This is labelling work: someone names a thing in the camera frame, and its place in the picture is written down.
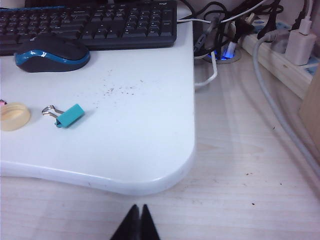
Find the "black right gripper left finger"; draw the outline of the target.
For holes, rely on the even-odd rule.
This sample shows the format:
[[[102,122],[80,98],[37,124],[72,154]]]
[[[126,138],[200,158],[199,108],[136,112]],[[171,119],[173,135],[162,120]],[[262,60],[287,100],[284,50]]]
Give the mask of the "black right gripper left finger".
[[[111,240],[139,240],[140,239],[140,211],[134,204],[121,224],[118,226]]]

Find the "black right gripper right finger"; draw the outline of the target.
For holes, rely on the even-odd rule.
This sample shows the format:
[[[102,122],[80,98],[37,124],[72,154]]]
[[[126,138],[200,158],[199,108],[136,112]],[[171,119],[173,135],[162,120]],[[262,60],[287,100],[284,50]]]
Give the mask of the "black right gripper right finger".
[[[152,215],[146,204],[143,205],[140,218],[140,239],[141,240],[160,240]]]

